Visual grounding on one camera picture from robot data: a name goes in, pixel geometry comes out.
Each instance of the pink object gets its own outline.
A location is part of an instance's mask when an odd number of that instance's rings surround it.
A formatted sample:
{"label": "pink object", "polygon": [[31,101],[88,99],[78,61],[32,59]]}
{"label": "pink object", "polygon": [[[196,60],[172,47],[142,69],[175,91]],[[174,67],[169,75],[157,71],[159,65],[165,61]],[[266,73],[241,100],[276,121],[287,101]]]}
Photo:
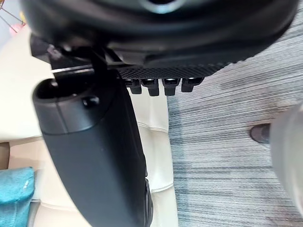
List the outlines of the pink object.
{"label": "pink object", "polygon": [[12,36],[15,36],[22,28],[24,27],[24,25],[21,24],[14,24],[9,28],[9,33]]}

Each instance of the person's foot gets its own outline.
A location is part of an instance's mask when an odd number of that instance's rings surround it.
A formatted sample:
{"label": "person's foot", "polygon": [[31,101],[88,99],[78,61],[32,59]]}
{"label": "person's foot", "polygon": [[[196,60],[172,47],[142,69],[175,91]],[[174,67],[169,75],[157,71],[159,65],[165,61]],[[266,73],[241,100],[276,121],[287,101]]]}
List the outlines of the person's foot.
{"label": "person's foot", "polygon": [[250,137],[258,143],[269,144],[270,124],[258,124],[250,129]]}

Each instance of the sofa seam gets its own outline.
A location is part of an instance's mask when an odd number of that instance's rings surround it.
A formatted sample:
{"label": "sofa seam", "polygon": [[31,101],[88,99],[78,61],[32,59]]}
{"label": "sofa seam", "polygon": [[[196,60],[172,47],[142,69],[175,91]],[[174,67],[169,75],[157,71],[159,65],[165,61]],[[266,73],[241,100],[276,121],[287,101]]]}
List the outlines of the sofa seam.
{"label": "sofa seam", "polygon": [[167,185],[165,187],[162,187],[162,188],[159,188],[159,189],[152,189],[151,192],[152,193],[163,192],[163,191],[166,191],[166,190],[172,188],[173,186],[174,186],[174,183],[170,183],[169,185]]}
{"label": "sofa seam", "polygon": [[158,128],[158,127],[150,127],[148,126],[147,124],[144,124],[144,123],[141,123],[141,122],[137,122],[137,124],[139,126],[142,126],[142,127],[145,127],[149,130],[153,130],[153,131],[161,131],[161,132],[165,132],[165,133],[168,133],[169,131],[167,129],[162,129],[162,128]]}

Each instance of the striped carpet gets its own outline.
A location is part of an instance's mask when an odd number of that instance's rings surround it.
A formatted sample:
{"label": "striped carpet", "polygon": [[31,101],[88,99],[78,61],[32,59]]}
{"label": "striped carpet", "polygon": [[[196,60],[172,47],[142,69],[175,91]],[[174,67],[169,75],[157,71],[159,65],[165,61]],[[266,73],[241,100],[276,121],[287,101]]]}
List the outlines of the striped carpet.
{"label": "striped carpet", "polygon": [[248,134],[302,100],[303,4],[269,49],[168,98],[180,227],[303,227],[269,149]]}

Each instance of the cream leather sofa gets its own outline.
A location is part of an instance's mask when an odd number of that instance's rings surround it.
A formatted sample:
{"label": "cream leather sofa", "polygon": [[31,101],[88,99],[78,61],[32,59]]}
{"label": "cream leather sofa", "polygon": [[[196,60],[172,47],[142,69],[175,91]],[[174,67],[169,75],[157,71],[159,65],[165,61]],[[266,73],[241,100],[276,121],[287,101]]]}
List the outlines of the cream leather sofa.
{"label": "cream leather sofa", "polygon": [[[9,141],[8,168],[32,166],[36,189],[29,227],[90,227],[61,182],[31,104],[39,81],[51,78],[49,65],[30,56],[30,29],[25,27],[0,51],[0,141]],[[166,97],[131,95],[154,204],[153,227],[177,227],[177,206],[168,137]],[[5,155],[0,155],[2,162]]]}

